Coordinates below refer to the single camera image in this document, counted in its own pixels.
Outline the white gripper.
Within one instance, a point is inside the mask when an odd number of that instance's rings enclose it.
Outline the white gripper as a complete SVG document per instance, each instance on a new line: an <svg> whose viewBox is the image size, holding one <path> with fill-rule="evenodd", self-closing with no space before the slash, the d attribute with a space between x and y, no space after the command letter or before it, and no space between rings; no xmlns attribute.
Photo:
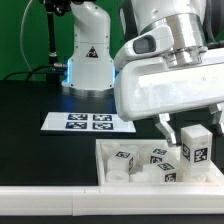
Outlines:
<svg viewBox="0 0 224 224"><path fill-rule="evenodd" d="M209 106L212 124L219 135L224 135L224 49L203 53L198 65L170 68L162 55L173 45L171 29L163 25L128 41L119 50L114 58L118 116L133 121L156 115L156 128L173 147L177 140L168 113Z"/></svg>

